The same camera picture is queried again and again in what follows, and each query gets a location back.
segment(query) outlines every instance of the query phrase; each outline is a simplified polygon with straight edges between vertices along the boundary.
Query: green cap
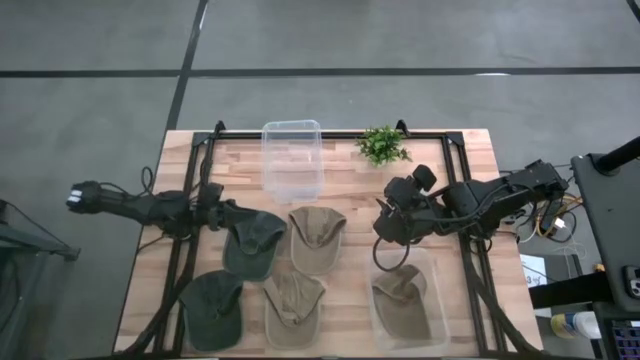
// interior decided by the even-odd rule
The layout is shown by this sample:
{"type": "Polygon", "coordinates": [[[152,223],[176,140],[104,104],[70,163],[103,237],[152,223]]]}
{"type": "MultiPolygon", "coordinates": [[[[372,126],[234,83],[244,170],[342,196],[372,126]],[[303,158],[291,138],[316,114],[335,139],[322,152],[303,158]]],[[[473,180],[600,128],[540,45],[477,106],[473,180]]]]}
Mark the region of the green cap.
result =
{"type": "Polygon", "coordinates": [[[224,246],[224,268],[243,280],[263,281],[271,275],[278,241],[287,224],[276,215],[257,211],[231,227],[224,246]]]}
{"type": "Polygon", "coordinates": [[[242,335],[242,279],[224,270],[195,278],[180,294],[189,342],[197,351],[230,348],[242,335]]]}

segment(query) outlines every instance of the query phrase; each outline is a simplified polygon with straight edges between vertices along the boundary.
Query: beige cap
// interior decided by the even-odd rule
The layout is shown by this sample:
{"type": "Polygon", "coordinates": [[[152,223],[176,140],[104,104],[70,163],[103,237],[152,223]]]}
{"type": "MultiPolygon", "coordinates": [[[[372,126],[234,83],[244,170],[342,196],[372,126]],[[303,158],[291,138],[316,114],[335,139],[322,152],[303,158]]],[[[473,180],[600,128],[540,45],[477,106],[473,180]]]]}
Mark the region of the beige cap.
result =
{"type": "Polygon", "coordinates": [[[404,340],[426,340],[431,331],[424,309],[424,275],[413,265],[384,273],[373,285],[373,303],[389,335],[404,340]]]}
{"type": "Polygon", "coordinates": [[[347,219],[331,209],[304,206],[289,213],[291,261],[305,274],[327,273],[338,260],[342,229],[347,219]]]}
{"type": "Polygon", "coordinates": [[[324,287],[297,271],[264,282],[265,334],[273,347],[300,349],[313,344],[320,329],[320,297],[324,287]]]}

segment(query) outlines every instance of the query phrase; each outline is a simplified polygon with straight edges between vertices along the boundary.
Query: wire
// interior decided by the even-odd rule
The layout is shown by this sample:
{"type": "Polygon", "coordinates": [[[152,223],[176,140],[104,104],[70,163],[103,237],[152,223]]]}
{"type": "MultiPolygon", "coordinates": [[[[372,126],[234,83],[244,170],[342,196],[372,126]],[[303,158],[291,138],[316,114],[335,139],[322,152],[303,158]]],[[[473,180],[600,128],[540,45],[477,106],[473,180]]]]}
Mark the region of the wire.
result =
{"type": "Polygon", "coordinates": [[[409,247],[411,245],[409,245],[409,243],[407,243],[407,245],[405,247],[405,250],[404,250],[404,256],[402,257],[402,260],[400,260],[398,265],[396,265],[394,267],[390,267],[390,268],[385,268],[382,265],[380,265],[380,263],[378,262],[378,255],[377,255],[377,253],[378,253],[378,245],[380,245],[381,241],[382,241],[382,237],[379,237],[378,240],[376,240],[376,243],[373,244],[373,263],[376,264],[378,269],[380,269],[382,271],[391,272],[391,271],[398,270],[402,265],[404,265],[404,262],[407,261],[407,258],[409,257],[409,247]]]}
{"type": "Polygon", "coordinates": [[[529,237],[528,237],[528,238],[526,238],[526,239],[524,239],[524,240],[522,240],[522,241],[519,241],[519,242],[518,242],[518,244],[525,244],[525,243],[527,243],[527,242],[531,241],[531,239],[533,239],[533,235],[535,235],[535,234],[536,234],[536,231],[535,231],[535,229],[534,229],[534,230],[531,232],[531,235],[529,235],[529,237]]]}
{"type": "Polygon", "coordinates": [[[4,329],[7,327],[7,324],[9,324],[9,320],[11,320],[11,316],[16,311],[16,308],[20,303],[20,298],[22,297],[21,290],[20,290],[20,278],[18,277],[18,264],[16,264],[15,259],[12,257],[9,258],[9,263],[13,267],[13,283],[15,284],[15,287],[16,287],[16,300],[13,302],[13,305],[11,306],[11,311],[9,311],[9,313],[7,314],[7,317],[4,319],[4,321],[2,322],[2,325],[0,326],[0,334],[4,332],[4,329]]]}
{"type": "Polygon", "coordinates": [[[142,191],[139,192],[138,194],[132,195],[130,192],[128,192],[127,190],[123,189],[122,187],[111,183],[111,182],[101,182],[99,183],[100,186],[110,186],[118,191],[120,191],[122,193],[122,202],[125,201],[132,201],[132,200],[137,200],[139,198],[141,198],[144,195],[149,195],[151,197],[153,197],[156,200],[159,201],[174,201],[174,200],[178,200],[180,199],[183,195],[179,194],[177,196],[163,196],[163,195],[156,195],[153,193],[153,183],[155,181],[155,175],[153,174],[153,170],[151,170],[150,167],[145,166],[142,168],[142,171],[140,172],[140,183],[142,184],[142,191]]]}
{"type": "Polygon", "coordinates": [[[573,236],[573,234],[576,232],[576,228],[578,227],[578,218],[576,217],[576,214],[572,213],[572,212],[568,212],[567,215],[571,215],[571,217],[573,218],[573,223],[571,224],[571,233],[569,233],[569,236],[567,236],[566,239],[563,240],[559,240],[554,238],[551,235],[548,235],[546,238],[553,241],[553,242],[557,242],[560,244],[564,244],[566,242],[569,242],[569,240],[571,240],[571,237],[573,236]]]}
{"type": "MultiPolygon", "coordinates": [[[[493,248],[493,239],[476,239],[474,240],[474,242],[476,243],[476,248],[478,248],[478,243],[480,243],[480,241],[488,241],[489,242],[489,246],[487,247],[486,250],[482,251],[483,253],[488,253],[489,251],[491,251],[491,248],[493,248]]],[[[469,248],[469,250],[471,251],[472,254],[474,255],[479,255],[480,251],[473,251],[473,248],[469,248]]]]}
{"type": "Polygon", "coordinates": [[[525,268],[525,269],[528,269],[528,270],[530,270],[530,271],[533,271],[533,272],[534,272],[534,273],[536,273],[536,274],[540,274],[540,275],[544,276],[544,277],[545,277],[545,279],[547,279],[547,280],[551,280],[552,282],[558,282],[558,280],[554,280],[553,278],[550,278],[549,276],[547,276],[547,275],[545,275],[545,274],[541,273],[541,272],[540,272],[540,271],[538,271],[538,270],[534,270],[534,269],[532,269],[532,268],[528,267],[528,266],[527,266],[527,265],[525,265],[525,264],[522,264],[522,267],[523,267],[523,268],[525,268]]]}
{"type": "Polygon", "coordinates": [[[164,239],[164,238],[166,238],[166,237],[167,237],[167,236],[166,236],[165,234],[162,234],[162,236],[160,236],[159,238],[157,238],[157,239],[155,239],[155,240],[151,240],[151,241],[149,241],[148,243],[146,243],[146,244],[144,244],[144,245],[140,246],[140,247],[138,248],[138,250],[136,251],[136,254],[140,254],[140,251],[142,251],[142,249],[144,249],[144,248],[146,248],[146,247],[148,247],[148,246],[151,246],[151,245],[153,245],[153,244],[157,243],[158,241],[160,241],[160,240],[162,240],[162,239],[164,239]]]}
{"type": "Polygon", "coordinates": [[[476,216],[480,211],[482,211],[482,209],[484,208],[484,206],[489,202],[489,200],[493,200],[492,196],[495,195],[496,193],[498,193],[498,191],[508,187],[509,185],[507,184],[503,184],[498,186],[497,188],[495,188],[493,191],[491,191],[490,193],[488,193],[480,202],[480,204],[478,205],[478,207],[475,208],[475,210],[473,210],[471,213],[465,215],[465,216],[461,216],[461,217],[456,217],[456,218],[420,218],[420,219],[416,219],[416,221],[435,221],[435,222],[442,222],[442,223],[456,223],[456,222],[461,222],[461,221],[465,221],[465,220],[470,220],[472,219],[474,216],[476,216]]]}
{"type": "Polygon", "coordinates": [[[57,236],[53,235],[49,230],[47,230],[44,226],[38,224],[35,220],[33,220],[32,218],[29,217],[29,215],[25,214],[22,210],[20,210],[19,207],[15,206],[14,204],[12,204],[11,202],[7,201],[7,200],[0,200],[0,202],[4,202],[5,204],[11,206],[15,211],[17,211],[20,215],[22,215],[22,217],[24,217],[27,221],[29,221],[33,226],[37,227],[38,229],[40,229],[41,231],[43,231],[45,234],[51,236],[52,239],[54,239],[55,241],[59,242],[60,244],[70,248],[71,246],[69,246],[69,244],[67,244],[66,242],[60,240],[57,236]]]}
{"type": "MultiPolygon", "coordinates": [[[[568,202],[568,203],[566,203],[566,204],[563,204],[563,205],[560,207],[560,209],[558,209],[558,211],[557,211],[557,212],[554,214],[554,216],[553,216],[553,219],[552,219],[552,221],[551,221],[551,223],[552,223],[552,224],[554,224],[554,223],[555,223],[555,221],[556,221],[557,219],[561,218],[564,214],[566,214],[566,213],[570,212],[571,210],[573,210],[573,209],[577,208],[578,206],[581,206],[581,205],[582,205],[582,197],[575,196],[575,195],[573,195],[573,194],[571,194],[571,193],[565,193],[565,196],[563,196],[563,201],[564,201],[565,199],[570,199],[571,201],[569,201],[569,202],[568,202]],[[571,208],[571,209],[567,209],[567,208],[569,207],[569,205],[571,205],[571,204],[573,204],[573,203],[578,203],[578,205],[574,206],[574,207],[573,207],[573,208],[571,208]]],[[[574,216],[574,220],[575,220],[575,222],[574,222],[574,224],[575,224],[575,226],[574,226],[574,230],[575,230],[575,227],[577,226],[577,219],[575,218],[575,216],[574,216]]],[[[538,216],[536,217],[535,231],[536,231],[536,233],[537,233],[539,236],[542,236],[542,237],[544,237],[544,238],[547,238],[547,239],[548,239],[548,238],[549,238],[549,236],[550,236],[550,234],[551,234],[551,231],[552,231],[552,229],[553,229],[553,226],[550,226],[550,227],[549,227],[549,228],[548,228],[548,229],[543,233],[543,232],[542,232],[542,230],[540,229],[540,223],[541,223],[541,221],[542,221],[542,216],[541,216],[541,215],[538,215],[538,216]]]]}
{"type": "Polygon", "coordinates": [[[527,218],[527,220],[525,220],[525,222],[523,222],[522,224],[518,225],[518,227],[520,227],[520,226],[522,226],[522,225],[524,225],[524,224],[526,224],[528,222],[532,222],[533,219],[536,217],[537,213],[538,213],[538,202],[534,201],[531,204],[531,214],[529,214],[529,217],[527,218]]]}
{"type": "Polygon", "coordinates": [[[569,274],[569,278],[571,278],[572,277],[572,275],[571,275],[571,265],[569,265],[569,255],[570,255],[570,253],[568,251],[572,250],[578,256],[578,259],[580,259],[580,260],[586,259],[587,256],[589,255],[589,252],[587,251],[587,248],[583,244],[581,244],[581,243],[579,243],[579,242],[577,242],[575,240],[575,238],[573,237],[573,234],[569,235],[569,240],[570,240],[569,241],[569,245],[561,246],[561,247],[555,249],[554,251],[562,250],[562,254],[564,255],[564,261],[567,264],[567,273],[569,274]]]}

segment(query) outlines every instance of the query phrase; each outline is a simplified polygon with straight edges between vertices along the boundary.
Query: baseball cap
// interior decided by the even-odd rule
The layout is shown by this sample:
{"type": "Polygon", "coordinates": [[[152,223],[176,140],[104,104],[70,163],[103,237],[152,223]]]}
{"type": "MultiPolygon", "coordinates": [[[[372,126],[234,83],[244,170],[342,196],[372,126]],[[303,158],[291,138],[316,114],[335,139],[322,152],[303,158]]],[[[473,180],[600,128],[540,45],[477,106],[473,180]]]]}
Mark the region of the baseball cap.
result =
{"type": "Polygon", "coordinates": [[[262,281],[269,277],[276,245],[287,224],[276,215],[256,211],[229,227],[222,262],[224,268],[243,280],[262,281]]]}
{"type": "Polygon", "coordinates": [[[320,281],[298,271],[279,274],[264,282],[265,333],[278,349],[300,349],[313,344],[320,329],[320,281]]]}
{"type": "Polygon", "coordinates": [[[431,337],[422,300],[427,281],[418,268],[404,265],[384,273],[374,281],[372,288],[376,312],[389,335],[406,340],[431,337]]]}
{"type": "Polygon", "coordinates": [[[305,274],[327,273],[338,260],[344,215],[331,208],[304,206],[289,213],[291,261],[305,274]]]}
{"type": "Polygon", "coordinates": [[[232,347],[242,335],[242,279],[224,270],[200,275],[180,294],[189,342],[197,351],[232,347]]]}

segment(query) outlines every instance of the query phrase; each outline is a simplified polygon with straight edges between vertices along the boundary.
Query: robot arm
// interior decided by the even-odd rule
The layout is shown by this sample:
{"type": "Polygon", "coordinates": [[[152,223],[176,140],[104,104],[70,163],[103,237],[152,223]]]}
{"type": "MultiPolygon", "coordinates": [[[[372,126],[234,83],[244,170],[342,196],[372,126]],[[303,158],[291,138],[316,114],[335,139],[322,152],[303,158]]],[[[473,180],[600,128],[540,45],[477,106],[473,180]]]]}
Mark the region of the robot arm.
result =
{"type": "Polygon", "coordinates": [[[178,238],[190,231],[189,198],[182,191],[130,195],[106,189],[96,181],[85,181],[71,187],[66,205],[78,214],[106,212],[142,225],[156,225],[167,235],[178,238]]]}
{"type": "Polygon", "coordinates": [[[436,233],[447,235],[460,231],[477,238],[490,238],[500,220],[524,205],[556,200],[569,184],[549,163],[540,160],[525,169],[488,182],[470,180],[447,186],[431,195],[435,176],[419,165],[413,176],[393,178],[384,189],[386,203],[373,224],[378,235],[400,245],[417,243],[436,233]]]}

